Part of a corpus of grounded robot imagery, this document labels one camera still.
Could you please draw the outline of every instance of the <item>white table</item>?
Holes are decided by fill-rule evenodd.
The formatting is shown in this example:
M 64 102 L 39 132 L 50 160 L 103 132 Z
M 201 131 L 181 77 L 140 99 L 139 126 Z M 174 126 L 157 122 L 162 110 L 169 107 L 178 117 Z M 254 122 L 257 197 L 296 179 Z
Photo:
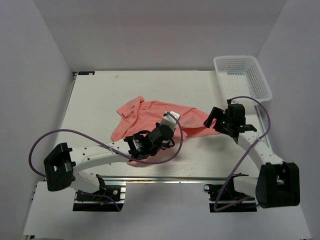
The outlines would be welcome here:
M 62 128 L 78 130 L 108 143 L 121 119 L 116 110 L 140 95 L 146 101 L 191 106 L 207 113 L 213 106 L 225 107 L 213 71 L 96 71 L 95 75 L 76 78 Z M 246 111 L 247 122 L 261 132 L 256 111 Z M 58 135 L 56 143 L 63 142 L 70 147 L 95 145 L 71 133 Z M 119 163 L 87 171 L 119 176 L 118 181 L 126 181 L 124 177 L 225 178 L 243 153 L 229 136 L 219 134 L 187 139 L 179 156 L 164 164 L 132 167 Z M 250 158 L 238 172 L 258 176 Z M 202 188 L 203 182 L 130 183 L 126 185 L 120 213 L 79 212 L 72 210 L 75 190 L 48 192 L 46 183 L 39 182 L 23 234 L 65 240 L 310 238 L 300 206 L 210 213 L 208 194 Z
M 195 107 L 208 114 L 213 106 L 226 107 L 214 71 L 96 71 L 94 75 L 77 76 L 61 128 L 77 130 L 109 143 L 121 119 L 117 109 L 138 96 L 143 96 L 145 101 Z M 246 119 L 262 132 L 262 123 L 253 108 L 248 109 Z M 96 145 L 72 133 L 59 133 L 56 144 L 64 142 L 69 147 Z M 159 160 L 170 157 L 175 150 L 158 153 Z M 180 154 L 165 164 L 132 167 L 115 163 L 87 172 L 118 177 L 225 178 L 243 153 L 232 138 L 219 134 L 188 138 Z M 258 176 L 249 157 L 238 172 Z

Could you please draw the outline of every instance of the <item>black mount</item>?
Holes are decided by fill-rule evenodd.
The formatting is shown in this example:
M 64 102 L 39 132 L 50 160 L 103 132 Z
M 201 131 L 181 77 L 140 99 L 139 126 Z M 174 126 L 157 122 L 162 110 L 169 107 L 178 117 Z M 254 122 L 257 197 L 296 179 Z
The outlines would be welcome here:
M 293 162 L 262 165 L 255 196 L 262 208 L 298 206 L 300 203 L 298 166 Z
M 246 110 L 242 104 L 228 104 L 226 110 L 213 107 L 209 117 L 204 121 L 203 125 L 210 128 L 214 119 L 216 119 L 213 129 L 217 132 L 226 134 L 238 143 L 239 133 L 246 131 L 254 131 L 257 129 L 251 124 L 246 124 Z
M 98 191 L 94 192 L 93 194 L 94 195 L 105 195 L 105 196 L 112 198 L 115 202 L 119 202 L 121 200 L 121 198 L 120 198 L 121 186 L 120 185 L 104 185 L 104 189 L 101 188 Z M 110 200 L 107 199 L 106 197 L 85 195 L 85 194 L 81 194 L 79 192 L 76 195 L 76 199 L 80 202 L 97 201 L 100 203 L 102 200 L 104 202 L 110 202 Z
M 128 143 L 132 158 L 141 160 L 154 156 L 162 149 L 168 149 L 175 145 L 173 141 L 174 131 L 168 125 L 155 124 L 155 129 L 139 131 L 132 136 L 127 136 L 124 141 Z
M 58 144 L 44 159 L 44 170 L 48 191 L 55 192 L 68 188 L 74 181 L 73 167 L 70 152 L 66 142 Z
M 229 184 L 226 186 L 226 188 L 224 189 L 220 197 L 221 201 L 237 201 L 246 197 L 244 193 L 238 192 L 235 190 L 234 178 L 239 176 L 247 176 L 247 175 L 236 174 L 232 176 Z M 204 185 L 203 189 L 205 192 L 207 192 L 210 195 L 209 200 L 212 202 L 215 202 L 222 186 L 223 186 L 222 184 L 206 184 Z

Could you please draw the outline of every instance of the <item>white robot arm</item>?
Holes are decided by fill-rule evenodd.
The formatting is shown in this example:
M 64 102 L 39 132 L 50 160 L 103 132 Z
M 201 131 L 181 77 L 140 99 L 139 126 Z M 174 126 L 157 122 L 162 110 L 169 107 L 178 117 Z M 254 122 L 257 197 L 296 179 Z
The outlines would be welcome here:
M 172 137 L 179 119 L 178 113 L 165 112 L 153 131 L 140 131 L 111 142 L 109 149 L 102 146 L 68 148 L 67 143 L 58 144 L 43 161 L 48 190 L 55 192 L 71 187 L 96 193 L 104 187 L 102 178 L 84 170 L 105 164 L 127 163 L 129 160 L 122 155 L 143 160 L 154 156 L 160 149 L 172 147 L 170 144 L 174 143 Z
M 258 179 L 234 175 L 227 192 L 254 197 L 262 208 L 297 206 L 300 203 L 298 166 L 285 162 L 259 139 L 255 127 L 246 124 L 244 106 L 229 101 L 226 110 L 214 107 L 203 124 L 209 128 L 214 119 L 213 128 L 249 151 L 248 155 L 259 169 Z
M 103 179 L 84 172 L 85 169 L 128 162 L 122 155 L 131 156 L 134 160 L 146 159 L 160 149 L 172 147 L 170 143 L 179 118 L 178 113 L 165 113 L 152 132 L 141 131 L 112 142 L 109 149 L 102 146 L 72 149 L 67 143 L 57 145 L 44 160 L 48 190 L 54 192 L 68 187 L 87 193 L 103 190 Z M 297 206 L 300 203 L 297 165 L 275 155 L 263 141 L 252 147 L 258 134 L 252 125 L 246 124 L 244 106 L 229 103 L 226 110 L 214 107 L 204 125 L 209 128 L 214 119 L 213 128 L 232 137 L 245 151 L 250 149 L 249 156 L 259 169 L 258 179 L 243 174 L 232 176 L 232 183 L 227 186 L 229 192 L 254 197 L 262 208 Z

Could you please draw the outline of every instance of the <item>white basket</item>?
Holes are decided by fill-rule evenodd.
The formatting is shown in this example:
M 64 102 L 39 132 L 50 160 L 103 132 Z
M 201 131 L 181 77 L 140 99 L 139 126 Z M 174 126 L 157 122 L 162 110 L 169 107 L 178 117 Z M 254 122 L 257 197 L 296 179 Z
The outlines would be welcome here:
M 252 97 L 260 103 L 272 99 L 266 77 L 255 57 L 217 56 L 213 63 L 226 101 L 237 96 Z M 239 98 L 236 101 L 245 106 L 257 105 L 256 102 L 247 98 Z

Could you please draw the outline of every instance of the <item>white wall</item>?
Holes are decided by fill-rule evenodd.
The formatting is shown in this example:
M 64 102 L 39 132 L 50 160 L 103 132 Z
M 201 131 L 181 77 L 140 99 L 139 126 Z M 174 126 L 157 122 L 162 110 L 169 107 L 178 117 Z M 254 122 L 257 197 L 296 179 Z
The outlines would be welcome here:
M 320 1 L 288 0 L 258 61 L 270 84 L 274 151 L 300 169 L 301 206 L 320 239 Z
M 32 0 L 1 1 L 0 32 L 0 238 L 15 240 L 40 180 L 29 169 L 29 149 L 59 127 L 72 73 Z M 34 155 L 41 171 L 49 143 Z
M 34 0 L 72 70 L 212 70 L 256 56 L 286 0 Z

